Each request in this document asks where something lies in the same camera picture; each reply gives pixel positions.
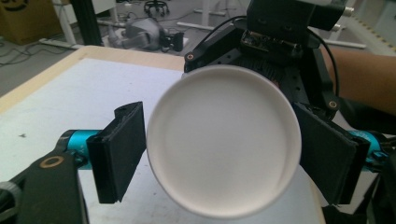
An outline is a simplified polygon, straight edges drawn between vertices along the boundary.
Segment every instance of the table surface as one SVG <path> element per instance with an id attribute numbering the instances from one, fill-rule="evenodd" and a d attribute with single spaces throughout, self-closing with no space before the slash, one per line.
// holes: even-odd
<path id="1" fill-rule="evenodd" d="M 84 47 L 1 97 L 0 148 L 2 161 L 9 162 L 0 163 L 0 181 L 50 152 L 62 132 L 103 129 L 118 106 L 142 100 L 147 124 L 183 65 L 182 57 L 172 55 Z M 79 177 L 91 223 L 325 223 L 315 185 L 301 167 L 278 201 L 237 220 L 200 217 L 179 207 L 156 181 L 146 153 L 122 203 L 99 204 L 92 171 L 79 171 Z"/>

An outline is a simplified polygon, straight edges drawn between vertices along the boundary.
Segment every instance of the cardboard box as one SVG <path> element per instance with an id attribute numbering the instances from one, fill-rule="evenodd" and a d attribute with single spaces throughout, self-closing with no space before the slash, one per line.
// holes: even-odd
<path id="1" fill-rule="evenodd" d="M 51 0 L 0 1 L 0 35 L 25 45 L 62 32 Z"/>

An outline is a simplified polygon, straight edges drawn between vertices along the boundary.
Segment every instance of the white plate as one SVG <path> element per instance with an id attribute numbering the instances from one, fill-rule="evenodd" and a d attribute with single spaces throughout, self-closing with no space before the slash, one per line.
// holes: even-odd
<path id="1" fill-rule="evenodd" d="M 257 212 L 300 161 L 297 118 L 282 92 L 242 67 L 196 69 L 173 85 L 148 123 L 148 158 L 170 197 L 193 213 Z"/>

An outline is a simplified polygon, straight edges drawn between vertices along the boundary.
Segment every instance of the screw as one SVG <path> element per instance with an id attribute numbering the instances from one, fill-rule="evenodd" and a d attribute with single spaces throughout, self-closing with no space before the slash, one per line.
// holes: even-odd
<path id="1" fill-rule="evenodd" d="M 331 108 L 336 108 L 336 107 L 337 107 L 337 103 L 336 103 L 335 101 L 330 101 L 330 102 L 329 102 L 329 106 L 330 106 Z"/>
<path id="2" fill-rule="evenodd" d="M 193 54 L 187 55 L 187 59 L 188 59 L 188 60 L 192 60 L 193 58 L 194 58 L 194 55 L 193 55 Z"/>

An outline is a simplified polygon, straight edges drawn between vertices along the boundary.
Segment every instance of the person's arm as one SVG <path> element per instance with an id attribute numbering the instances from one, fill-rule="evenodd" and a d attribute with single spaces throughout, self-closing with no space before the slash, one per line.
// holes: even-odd
<path id="1" fill-rule="evenodd" d="M 323 50 L 334 82 L 332 61 Z M 339 74 L 340 97 L 396 116 L 396 57 L 363 51 L 332 49 Z"/>

